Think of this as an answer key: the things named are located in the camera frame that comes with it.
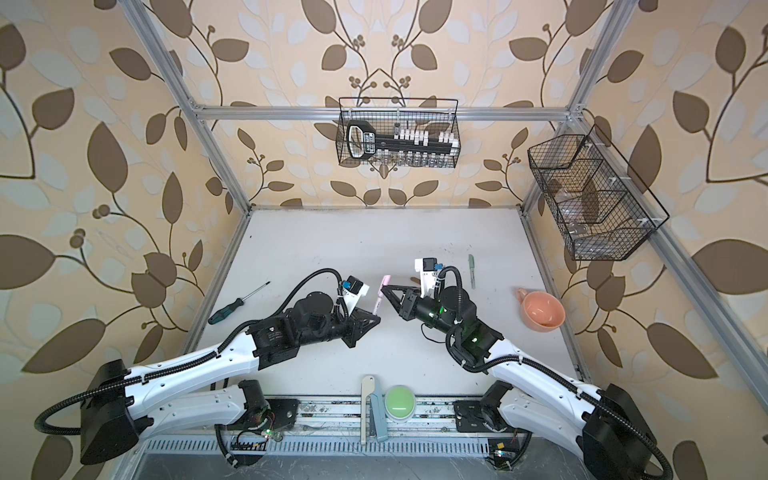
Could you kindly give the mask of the pink pen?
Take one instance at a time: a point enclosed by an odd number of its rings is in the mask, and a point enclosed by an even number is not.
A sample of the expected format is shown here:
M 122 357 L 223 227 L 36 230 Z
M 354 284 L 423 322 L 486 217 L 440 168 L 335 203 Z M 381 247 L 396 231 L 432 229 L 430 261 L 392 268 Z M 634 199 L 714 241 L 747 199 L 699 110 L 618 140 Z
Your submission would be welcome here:
M 385 295 L 383 293 L 383 288 L 389 284 L 390 280 L 391 280 L 391 276 L 390 275 L 384 275 L 382 280 L 381 280 L 381 282 L 380 282 L 380 286 L 379 286 L 379 289 L 377 291 L 377 299 L 376 299 L 376 302 L 375 302 L 375 305 L 374 305 L 374 308 L 373 308 L 373 311 L 372 311 L 372 313 L 374 315 L 377 315 L 379 313 L 381 305 L 382 305 L 383 301 L 385 300 Z

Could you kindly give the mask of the green pen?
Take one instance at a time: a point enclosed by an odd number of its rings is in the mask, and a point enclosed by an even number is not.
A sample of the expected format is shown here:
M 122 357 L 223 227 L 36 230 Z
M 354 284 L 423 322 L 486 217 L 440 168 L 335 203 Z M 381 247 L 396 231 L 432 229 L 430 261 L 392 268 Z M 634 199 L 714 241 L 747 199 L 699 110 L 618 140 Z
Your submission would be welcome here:
M 468 254 L 471 289 L 476 289 L 476 261 L 473 254 Z

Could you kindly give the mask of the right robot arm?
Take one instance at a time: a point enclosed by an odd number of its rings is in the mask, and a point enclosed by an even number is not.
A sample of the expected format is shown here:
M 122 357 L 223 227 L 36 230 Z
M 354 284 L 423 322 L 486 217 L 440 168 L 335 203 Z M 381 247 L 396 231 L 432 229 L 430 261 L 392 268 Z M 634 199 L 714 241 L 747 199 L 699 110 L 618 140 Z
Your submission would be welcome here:
M 671 462 L 628 392 L 579 381 L 523 352 L 478 317 L 456 267 L 422 274 L 419 288 L 384 285 L 380 292 L 402 319 L 444 333 L 447 353 L 464 371 L 492 376 L 506 393 L 522 390 L 521 400 L 492 400 L 493 419 L 581 456 L 596 479 L 650 479 L 651 462 L 660 478 L 673 478 Z

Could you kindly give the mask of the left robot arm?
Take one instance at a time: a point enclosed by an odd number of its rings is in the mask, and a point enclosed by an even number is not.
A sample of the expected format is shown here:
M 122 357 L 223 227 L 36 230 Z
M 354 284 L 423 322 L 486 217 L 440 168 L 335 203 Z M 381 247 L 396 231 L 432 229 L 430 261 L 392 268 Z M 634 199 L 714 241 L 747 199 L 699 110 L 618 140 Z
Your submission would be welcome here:
M 95 465 L 166 431 L 270 421 L 275 415 L 249 374 L 295 358 L 303 346 L 339 339 L 353 348 L 380 322 L 357 306 L 367 284 L 354 276 L 336 283 L 335 296 L 288 295 L 271 316 L 241 323 L 216 345 L 132 368 L 108 362 L 86 391 L 45 409 L 34 427 L 79 437 L 81 464 Z

